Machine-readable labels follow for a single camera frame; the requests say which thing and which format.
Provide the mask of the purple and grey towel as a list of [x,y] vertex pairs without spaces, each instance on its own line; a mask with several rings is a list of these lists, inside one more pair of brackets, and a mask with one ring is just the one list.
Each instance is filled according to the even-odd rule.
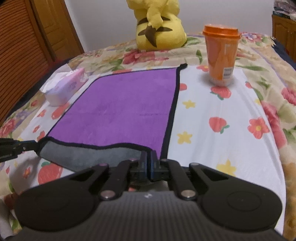
[[114,167],[144,151],[166,158],[186,67],[99,77],[40,140],[38,155],[74,172]]

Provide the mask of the white strawberry print cloth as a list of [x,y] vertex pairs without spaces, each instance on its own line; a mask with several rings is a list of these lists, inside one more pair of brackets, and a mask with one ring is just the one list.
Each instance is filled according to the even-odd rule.
[[44,161],[15,240],[282,240],[285,181],[273,132],[240,69],[195,66],[90,78],[35,141]]

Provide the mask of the wooden slatted wardrobe door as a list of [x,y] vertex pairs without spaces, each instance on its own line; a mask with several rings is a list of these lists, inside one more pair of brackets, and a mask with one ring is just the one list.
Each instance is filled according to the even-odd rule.
[[65,1],[1,1],[1,122],[45,74],[82,53]]

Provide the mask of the yellow Pikachu plush toy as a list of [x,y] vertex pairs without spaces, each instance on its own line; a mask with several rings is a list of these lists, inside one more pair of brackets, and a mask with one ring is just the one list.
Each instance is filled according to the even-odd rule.
[[142,51],[171,50],[184,46],[187,35],[178,18],[177,0],[128,0],[137,20],[136,43]]

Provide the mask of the orange lidded cup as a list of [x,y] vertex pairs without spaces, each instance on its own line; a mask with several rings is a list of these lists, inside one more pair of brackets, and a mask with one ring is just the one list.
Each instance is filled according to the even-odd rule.
[[204,25],[210,80],[217,86],[228,86],[236,61],[240,33],[224,25]]

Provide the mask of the floral blanket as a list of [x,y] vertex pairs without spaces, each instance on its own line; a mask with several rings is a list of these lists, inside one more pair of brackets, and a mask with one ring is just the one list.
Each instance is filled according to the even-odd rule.
[[273,49],[271,37],[243,33],[233,84],[208,80],[205,39],[188,37],[180,49],[143,52],[134,41],[79,55],[71,69],[84,68],[89,83],[107,74],[187,64],[168,158],[200,162],[273,190],[285,213],[276,228],[295,239],[295,70]]

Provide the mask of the dark blue bed sheet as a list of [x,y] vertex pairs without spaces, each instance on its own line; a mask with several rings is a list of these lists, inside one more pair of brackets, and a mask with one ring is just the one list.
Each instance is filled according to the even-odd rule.
[[273,39],[274,51],[281,57],[282,60],[286,61],[294,70],[296,70],[296,63],[292,60],[292,58],[287,53],[285,47],[276,39]]

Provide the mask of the wooden cabinet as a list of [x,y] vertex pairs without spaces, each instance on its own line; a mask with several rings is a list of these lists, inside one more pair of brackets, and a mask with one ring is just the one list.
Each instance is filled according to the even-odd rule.
[[295,61],[295,21],[277,15],[272,15],[272,21],[273,37],[285,47]]

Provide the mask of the stack of folded fabrics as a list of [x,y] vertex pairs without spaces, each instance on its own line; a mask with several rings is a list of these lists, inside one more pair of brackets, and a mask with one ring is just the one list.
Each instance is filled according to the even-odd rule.
[[295,0],[274,0],[274,11],[295,20]]

